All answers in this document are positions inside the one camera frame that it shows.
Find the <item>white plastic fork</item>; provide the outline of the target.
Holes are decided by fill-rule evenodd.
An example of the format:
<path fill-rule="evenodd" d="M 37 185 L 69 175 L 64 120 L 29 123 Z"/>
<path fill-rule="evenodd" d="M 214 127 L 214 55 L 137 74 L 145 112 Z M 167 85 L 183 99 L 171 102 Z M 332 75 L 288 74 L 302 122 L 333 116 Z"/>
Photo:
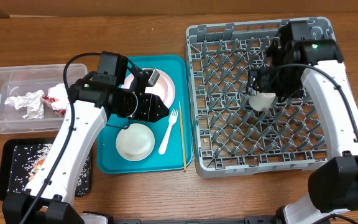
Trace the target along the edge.
<path fill-rule="evenodd" d="M 160 145 L 160 147 L 158 149 L 158 153 L 160 155 L 164 155 L 166 150 L 167 150 L 167 145 L 168 145 L 168 141 L 169 141 L 169 138 L 170 138 L 170 133 L 172 131 L 173 125 L 177 121 L 178 113 L 179 113 L 178 109 L 173 109 L 173 111 L 171 112 L 171 114 L 169 116 L 167 130 L 165 132 L 165 135 L 163 137 L 161 145 Z"/>

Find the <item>white paper ball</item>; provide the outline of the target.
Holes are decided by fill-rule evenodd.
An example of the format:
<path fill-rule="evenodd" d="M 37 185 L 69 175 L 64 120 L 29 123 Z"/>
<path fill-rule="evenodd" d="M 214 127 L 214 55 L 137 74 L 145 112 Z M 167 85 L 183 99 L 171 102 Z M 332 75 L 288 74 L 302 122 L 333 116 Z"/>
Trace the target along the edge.
<path fill-rule="evenodd" d="M 24 119 L 43 119 L 44 118 L 44 103 L 43 97 L 45 93 L 43 90 L 36 92 L 27 92 L 24 96 L 10 96 L 4 104 L 13 106 L 16 110 L 26 108 L 27 113 L 22 116 Z"/>

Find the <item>pink plate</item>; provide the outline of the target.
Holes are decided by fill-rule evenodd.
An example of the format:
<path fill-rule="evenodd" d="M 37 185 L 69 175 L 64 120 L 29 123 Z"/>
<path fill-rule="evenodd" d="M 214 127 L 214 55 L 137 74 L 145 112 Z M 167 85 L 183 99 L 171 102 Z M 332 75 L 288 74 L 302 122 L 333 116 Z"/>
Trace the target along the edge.
<path fill-rule="evenodd" d="M 157 72 L 159 78 L 156 84 L 152 87 L 146 87 L 143 96 L 150 94 L 159 96 L 167 108 L 170 108 L 175 99 L 175 85 L 173 80 L 162 70 L 157 68 L 142 68 L 145 72 Z"/>

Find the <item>red snack wrapper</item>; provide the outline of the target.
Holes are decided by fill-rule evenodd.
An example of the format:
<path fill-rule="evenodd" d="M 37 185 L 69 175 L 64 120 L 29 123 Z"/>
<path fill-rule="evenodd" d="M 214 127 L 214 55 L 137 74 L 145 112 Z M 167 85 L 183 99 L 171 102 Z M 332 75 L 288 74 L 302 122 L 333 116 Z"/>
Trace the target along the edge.
<path fill-rule="evenodd" d="M 42 98 L 42 101 L 51 109 L 58 117 L 64 117 L 66 113 L 67 104 L 64 101 L 57 101 L 54 98 L 47 96 Z"/>

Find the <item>grey dishwasher rack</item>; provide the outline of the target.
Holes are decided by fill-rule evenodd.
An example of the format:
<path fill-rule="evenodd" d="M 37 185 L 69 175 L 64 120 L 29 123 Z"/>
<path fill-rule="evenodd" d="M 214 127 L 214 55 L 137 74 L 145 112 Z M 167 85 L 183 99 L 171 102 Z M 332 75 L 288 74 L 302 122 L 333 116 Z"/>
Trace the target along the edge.
<path fill-rule="evenodd" d="M 309 93 L 253 110 L 246 92 L 251 69 L 287 20 L 200 24 L 186 30 L 186 64 L 196 171 L 204 178 L 279 170 L 315 170 L 327 146 Z"/>

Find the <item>black tray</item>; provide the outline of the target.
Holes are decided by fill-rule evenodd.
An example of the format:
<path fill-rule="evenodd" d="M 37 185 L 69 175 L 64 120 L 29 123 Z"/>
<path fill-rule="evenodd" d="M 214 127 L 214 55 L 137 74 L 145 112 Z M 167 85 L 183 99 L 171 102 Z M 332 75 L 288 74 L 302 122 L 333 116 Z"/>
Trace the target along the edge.
<path fill-rule="evenodd" d="M 25 192 L 29 172 L 38 159 L 46 159 L 54 138 L 10 139 L 2 150 L 0 201 L 8 193 Z"/>

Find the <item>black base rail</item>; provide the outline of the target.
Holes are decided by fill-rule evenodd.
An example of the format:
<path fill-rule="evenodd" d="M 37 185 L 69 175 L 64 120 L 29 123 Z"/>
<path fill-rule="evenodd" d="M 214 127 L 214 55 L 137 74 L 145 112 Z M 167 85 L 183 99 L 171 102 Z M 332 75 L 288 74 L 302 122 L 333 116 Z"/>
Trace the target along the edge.
<path fill-rule="evenodd" d="M 245 218 L 235 219 L 192 219 L 192 220 L 140 220 L 126 219 L 115 220 L 112 216 L 96 213 L 83 212 L 80 217 L 86 224 L 270 224 L 280 223 L 276 221 L 276 216 L 247 216 Z"/>

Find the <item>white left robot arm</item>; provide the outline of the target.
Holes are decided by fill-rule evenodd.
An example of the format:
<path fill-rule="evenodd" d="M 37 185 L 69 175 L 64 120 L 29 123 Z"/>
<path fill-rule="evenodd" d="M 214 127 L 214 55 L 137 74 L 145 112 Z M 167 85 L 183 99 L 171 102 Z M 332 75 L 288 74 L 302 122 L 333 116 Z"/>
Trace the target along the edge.
<path fill-rule="evenodd" d="M 44 163 L 24 193 L 8 193 L 2 203 L 6 223 L 113 223 L 113 217 L 73 208 L 81 170 L 92 145 L 112 114 L 129 121 L 156 122 L 170 110 L 159 96 L 146 93 L 160 74 L 142 69 L 127 57 L 97 53 L 98 68 L 69 85 L 68 108 Z"/>

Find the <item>small white bowl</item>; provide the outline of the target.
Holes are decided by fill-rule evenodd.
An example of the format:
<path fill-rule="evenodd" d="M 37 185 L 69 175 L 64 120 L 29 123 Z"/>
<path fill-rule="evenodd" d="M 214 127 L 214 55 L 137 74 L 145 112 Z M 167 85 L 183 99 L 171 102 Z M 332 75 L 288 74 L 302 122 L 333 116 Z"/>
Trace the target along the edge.
<path fill-rule="evenodd" d="M 141 161 L 150 155 L 155 146 L 152 130 L 144 124 L 131 124 L 119 131 L 116 149 L 121 157 L 128 161 Z"/>

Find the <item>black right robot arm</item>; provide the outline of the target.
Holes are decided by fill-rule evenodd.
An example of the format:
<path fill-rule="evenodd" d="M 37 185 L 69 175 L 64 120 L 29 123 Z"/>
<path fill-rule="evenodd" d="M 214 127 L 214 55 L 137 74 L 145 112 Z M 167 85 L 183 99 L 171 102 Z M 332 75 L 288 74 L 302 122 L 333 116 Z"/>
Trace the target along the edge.
<path fill-rule="evenodd" d="M 358 109 L 335 40 L 314 40 L 306 21 L 291 21 L 268 47 L 268 68 L 252 69 L 246 92 L 263 111 L 307 91 L 327 146 L 327 162 L 308 179 L 308 193 L 279 208 L 273 223 L 328 223 L 358 210 Z"/>

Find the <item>white cup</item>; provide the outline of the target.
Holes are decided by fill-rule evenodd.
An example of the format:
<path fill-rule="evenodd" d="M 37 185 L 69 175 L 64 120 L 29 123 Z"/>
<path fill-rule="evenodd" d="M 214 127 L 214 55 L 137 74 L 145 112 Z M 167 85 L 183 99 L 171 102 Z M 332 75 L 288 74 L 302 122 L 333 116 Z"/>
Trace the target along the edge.
<path fill-rule="evenodd" d="M 274 93 L 261 93 L 257 92 L 256 95 L 249 96 L 249 104 L 253 110 L 266 111 L 273 104 L 276 98 Z"/>

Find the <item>wooden chopstick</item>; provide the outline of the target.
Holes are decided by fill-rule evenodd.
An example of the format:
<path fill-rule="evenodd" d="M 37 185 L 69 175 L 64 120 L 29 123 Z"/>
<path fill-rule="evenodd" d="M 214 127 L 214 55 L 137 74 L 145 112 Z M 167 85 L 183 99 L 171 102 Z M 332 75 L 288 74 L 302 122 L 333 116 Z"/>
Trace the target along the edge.
<path fill-rule="evenodd" d="M 180 117 L 180 131 L 181 131 L 181 147 L 182 147 L 182 156 L 183 156 L 183 171 L 187 170 L 187 162 L 186 162 L 186 147 L 185 147 L 185 137 L 184 137 L 184 129 L 183 129 L 183 116 L 181 110 L 181 102 L 179 104 L 179 117 Z"/>

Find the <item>teal plastic tray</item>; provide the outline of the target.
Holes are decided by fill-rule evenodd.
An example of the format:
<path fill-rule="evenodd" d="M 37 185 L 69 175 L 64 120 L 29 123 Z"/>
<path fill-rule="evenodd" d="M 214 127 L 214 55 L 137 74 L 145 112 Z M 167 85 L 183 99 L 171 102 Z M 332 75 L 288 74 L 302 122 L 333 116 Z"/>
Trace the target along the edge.
<path fill-rule="evenodd" d="M 129 58 L 140 68 L 157 68 L 164 71 L 175 85 L 175 99 L 170 109 L 177 109 L 181 102 L 183 129 L 186 147 L 187 167 L 193 158 L 193 138 L 191 128 L 191 110 L 184 60 L 178 55 L 150 55 Z M 96 161 L 99 169 L 106 174 L 128 174 L 183 169 L 181 147 L 180 119 L 173 125 L 166 153 L 160 155 L 158 149 L 168 127 L 165 117 L 156 123 L 141 122 L 149 127 L 155 137 L 155 147 L 151 154 L 141 161 L 128 161 L 119 155 L 116 138 L 120 128 L 127 124 L 127 119 L 112 114 L 107 126 L 97 138 Z"/>

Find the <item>orange carrot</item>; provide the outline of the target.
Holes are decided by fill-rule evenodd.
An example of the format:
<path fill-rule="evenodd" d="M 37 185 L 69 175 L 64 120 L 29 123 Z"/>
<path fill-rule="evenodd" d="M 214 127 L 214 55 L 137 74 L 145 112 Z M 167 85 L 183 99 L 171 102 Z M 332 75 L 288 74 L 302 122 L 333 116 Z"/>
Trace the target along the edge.
<path fill-rule="evenodd" d="M 34 178 L 36 173 L 38 173 L 38 171 L 41 169 L 43 163 L 44 163 L 44 159 L 36 160 L 36 162 L 33 164 L 32 168 L 29 172 L 28 181 L 31 181 Z"/>

